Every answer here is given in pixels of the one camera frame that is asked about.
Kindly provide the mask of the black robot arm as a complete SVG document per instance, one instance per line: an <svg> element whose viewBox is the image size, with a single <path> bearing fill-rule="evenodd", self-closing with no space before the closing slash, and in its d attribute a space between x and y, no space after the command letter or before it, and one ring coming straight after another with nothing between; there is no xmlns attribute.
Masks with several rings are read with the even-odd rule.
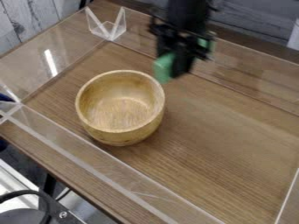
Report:
<svg viewBox="0 0 299 224"><path fill-rule="evenodd" d="M160 83L192 70L196 59L208 60L214 49L214 33L206 28L210 0L168 0L165 10L154 10L148 31L156 37L153 75Z"/></svg>

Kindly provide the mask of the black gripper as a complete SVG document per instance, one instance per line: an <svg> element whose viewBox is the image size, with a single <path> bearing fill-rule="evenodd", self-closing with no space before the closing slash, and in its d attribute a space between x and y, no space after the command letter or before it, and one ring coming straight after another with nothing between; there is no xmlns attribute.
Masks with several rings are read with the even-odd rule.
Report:
<svg viewBox="0 0 299 224"><path fill-rule="evenodd" d="M150 18L148 31L156 36L156 54L158 57L168 53L180 43L193 45L196 39L213 39L216 45L214 32L204 31L202 33L196 33L178 29L160 17ZM194 56L189 52L184 50L173 52L172 78L177 78L190 71L193 60Z"/></svg>

